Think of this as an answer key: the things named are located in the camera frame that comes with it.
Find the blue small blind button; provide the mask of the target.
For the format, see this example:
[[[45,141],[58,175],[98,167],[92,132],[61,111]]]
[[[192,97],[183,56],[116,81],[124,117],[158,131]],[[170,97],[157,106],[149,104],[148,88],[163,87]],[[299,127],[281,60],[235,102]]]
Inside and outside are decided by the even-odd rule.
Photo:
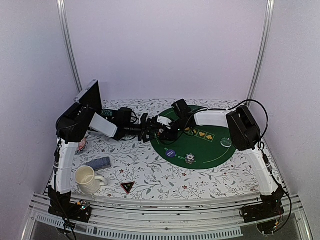
[[[165,156],[167,158],[174,158],[176,156],[176,152],[173,150],[173,149],[168,149],[166,152],[165,152]]]

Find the poker chip stack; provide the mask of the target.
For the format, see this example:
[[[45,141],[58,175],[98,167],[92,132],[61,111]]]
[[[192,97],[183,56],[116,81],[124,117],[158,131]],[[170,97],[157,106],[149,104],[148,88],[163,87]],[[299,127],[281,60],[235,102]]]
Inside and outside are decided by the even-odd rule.
[[[189,165],[193,164],[196,162],[196,158],[195,156],[192,154],[192,153],[188,153],[186,156],[185,156],[185,162]]]

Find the blue playing card deck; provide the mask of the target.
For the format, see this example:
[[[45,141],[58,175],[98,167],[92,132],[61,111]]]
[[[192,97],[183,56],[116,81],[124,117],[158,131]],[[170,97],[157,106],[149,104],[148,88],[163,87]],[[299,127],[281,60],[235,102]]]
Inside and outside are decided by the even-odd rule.
[[[95,171],[99,171],[99,170],[110,168],[111,160],[109,157],[102,157],[102,158],[93,159],[90,162],[87,162],[85,165],[88,167],[91,167]]]

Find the white dealer button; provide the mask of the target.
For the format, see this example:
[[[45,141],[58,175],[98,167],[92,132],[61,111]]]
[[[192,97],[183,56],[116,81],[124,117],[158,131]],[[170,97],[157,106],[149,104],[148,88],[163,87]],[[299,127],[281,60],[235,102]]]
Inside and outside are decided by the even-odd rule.
[[[232,144],[232,140],[229,137],[224,137],[220,140],[220,144],[224,147],[224,148],[230,148],[233,144]]]

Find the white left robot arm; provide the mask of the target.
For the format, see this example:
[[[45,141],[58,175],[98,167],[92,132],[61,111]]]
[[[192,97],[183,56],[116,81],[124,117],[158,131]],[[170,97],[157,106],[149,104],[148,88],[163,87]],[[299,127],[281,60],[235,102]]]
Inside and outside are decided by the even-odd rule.
[[[116,111],[115,119],[108,120],[89,105],[76,102],[69,107],[58,118],[55,125],[57,145],[50,190],[57,196],[71,192],[71,173],[75,153],[88,129],[117,141],[125,136],[137,136],[141,140],[147,136],[148,114],[144,113],[141,116],[139,124],[133,124],[131,117],[132,110],[129,108],[120,108]]]

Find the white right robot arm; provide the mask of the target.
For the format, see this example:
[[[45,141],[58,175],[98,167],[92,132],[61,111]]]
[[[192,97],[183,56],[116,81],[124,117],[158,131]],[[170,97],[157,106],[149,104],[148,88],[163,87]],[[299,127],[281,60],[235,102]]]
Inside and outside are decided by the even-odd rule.
[[[278,203],[285,195],[282,185],[273,175],[271,163],[264,153],[263,134],[256,120],[245,103],[229,109],[200,108],[191,109],[184,99],[178,100],[171,106],[177,116],[171,120],[166,116],[157,115],[155,122],[164,129],[170,138],[165,141],[178,140],[178,133],[189,127],[217,126],[229,130],[229,138],[236,150],[243,152],[254,171],[260,186],[260,198],[264,202],[259,206],[258,213],[262,218],[269,218],[278,210]]]

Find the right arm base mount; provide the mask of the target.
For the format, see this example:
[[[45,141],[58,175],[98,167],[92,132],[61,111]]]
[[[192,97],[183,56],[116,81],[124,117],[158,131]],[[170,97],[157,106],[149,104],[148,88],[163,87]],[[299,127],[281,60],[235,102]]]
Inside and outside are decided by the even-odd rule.
[[[279,220],[270,220],[258,223],[256,225],[258,231],[264,235],[274,234],[280,224],[280,220],[285,213],[280,198],[274,196],[261,195],[262,203],[256,205],[245,205],[239,210],[239,215],[245,223],[251,223],[266,220],[273,217],[279,217]]]

